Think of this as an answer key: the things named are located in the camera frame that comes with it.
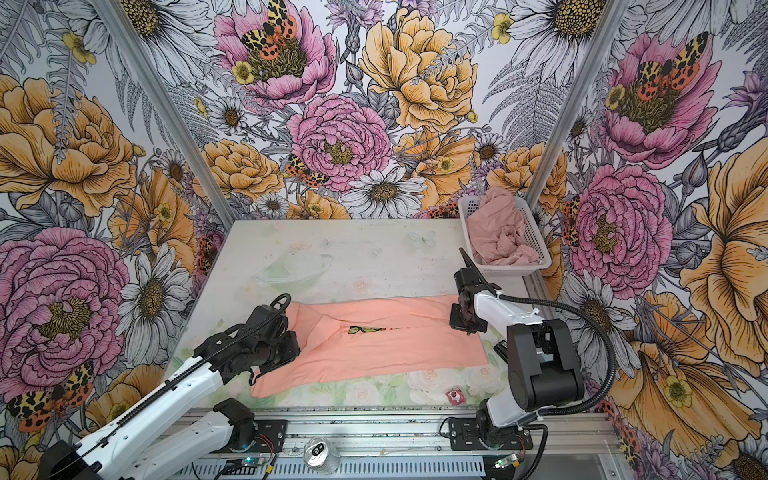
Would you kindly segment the white plastic laundry basket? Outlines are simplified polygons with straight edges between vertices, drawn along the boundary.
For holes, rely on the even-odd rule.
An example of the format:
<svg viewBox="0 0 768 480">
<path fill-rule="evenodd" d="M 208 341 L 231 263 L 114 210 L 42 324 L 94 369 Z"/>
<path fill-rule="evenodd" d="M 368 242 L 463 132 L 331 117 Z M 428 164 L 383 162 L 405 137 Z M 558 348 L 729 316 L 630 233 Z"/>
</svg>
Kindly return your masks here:
<svg viewBox="0 0 768 480">
<path fill-rule="evenodd" d="M 467 253 L 485 274 L 526 276 L 551 266 L 524 199 L 500 189 L 458 201 Z"/>
</svg>

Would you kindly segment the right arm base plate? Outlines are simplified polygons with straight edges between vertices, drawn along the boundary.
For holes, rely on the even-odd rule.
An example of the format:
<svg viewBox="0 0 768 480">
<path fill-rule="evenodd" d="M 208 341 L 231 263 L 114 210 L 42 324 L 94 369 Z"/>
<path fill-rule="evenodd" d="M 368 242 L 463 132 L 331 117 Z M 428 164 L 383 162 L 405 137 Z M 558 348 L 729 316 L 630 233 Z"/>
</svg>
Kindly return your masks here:
<svg viewBox="0 0 768 480">
<path fill-rule="evenodd" d="M 489 420 L 446 417 L 439 433 L 450 442 L 452 451 L 531 450 L 533 439 L 526 429 L 498 428 Z"/>
</svg>

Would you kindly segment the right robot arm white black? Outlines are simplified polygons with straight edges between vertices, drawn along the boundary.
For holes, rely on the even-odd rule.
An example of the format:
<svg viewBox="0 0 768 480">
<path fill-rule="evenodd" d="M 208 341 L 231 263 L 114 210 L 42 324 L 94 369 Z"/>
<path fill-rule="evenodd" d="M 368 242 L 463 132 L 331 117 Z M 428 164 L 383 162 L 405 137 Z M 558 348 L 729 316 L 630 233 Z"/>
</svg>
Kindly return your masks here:
<svg viewBox="0 0 768 480">
<path fill-rule="evenodd" d="M 449 325 L 466 334 L 493 328 L 504 337 L 508 384 L 483 401 L 476 415 L 480 441 L 501 447 L 546 409 L 583 398 L 580 360 L 565 322 L 523 309 L 522 303 L 541 303 L 504 294 L 464 249 L 459 252 L 465 267 L 454 274 L 458 301 L 452 305 Z"/>
</svg>

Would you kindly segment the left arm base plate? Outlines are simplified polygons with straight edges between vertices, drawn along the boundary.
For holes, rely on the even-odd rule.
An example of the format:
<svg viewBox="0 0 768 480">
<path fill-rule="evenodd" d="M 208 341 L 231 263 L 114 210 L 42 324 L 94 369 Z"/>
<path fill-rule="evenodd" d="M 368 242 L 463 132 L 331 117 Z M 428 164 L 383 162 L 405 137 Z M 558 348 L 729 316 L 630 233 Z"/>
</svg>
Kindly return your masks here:
<svg viewBox="0 0 768 480">
<path fill-rule="evenodd" d="M 246 420 L 233 427 L 227 448 L 236 453 L 281 453 L 288 422 Z"/>
</svg>

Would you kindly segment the peach graphic t-shirt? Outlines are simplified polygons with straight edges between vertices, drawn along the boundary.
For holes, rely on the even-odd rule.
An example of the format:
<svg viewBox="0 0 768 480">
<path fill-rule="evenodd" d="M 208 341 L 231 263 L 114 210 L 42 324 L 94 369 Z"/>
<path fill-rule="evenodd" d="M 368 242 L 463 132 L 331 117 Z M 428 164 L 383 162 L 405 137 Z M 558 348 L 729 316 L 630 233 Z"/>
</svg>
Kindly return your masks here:
<svg viewBox="0 0 768 480">
<path fill-rule="evenodd" d="M 481 340 L 449 325 L 455 296 L 291 304 L 289 328 L 299 356 L 256 380 L 265 398 L 314 383 L 483 366 Z"/>
</svg>

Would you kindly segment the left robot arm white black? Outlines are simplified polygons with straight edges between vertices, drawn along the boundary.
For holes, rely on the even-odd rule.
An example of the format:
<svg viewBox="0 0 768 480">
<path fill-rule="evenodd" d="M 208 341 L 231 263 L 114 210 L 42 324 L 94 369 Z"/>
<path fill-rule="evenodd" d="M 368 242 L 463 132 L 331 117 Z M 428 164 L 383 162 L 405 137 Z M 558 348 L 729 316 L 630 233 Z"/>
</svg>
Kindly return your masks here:
<svg viewBox="0 0 768 480">
<path fill-rule="evenodd" d="M 166 479 L 196 459 L 221 449 L 245 452 L 258 442 L 273 449 L 253 413 L 227 399 L 191 426 L 165 433 L 193 406 L 235 377 L 255 383 L 295 360 L 297 336 L 289 328 L 289 294 L 254 308 L 248 319 L 215 333 L 159 387 L 75 444 L 49 447 L 39 464 L 42 479 Z"/>
</svg>

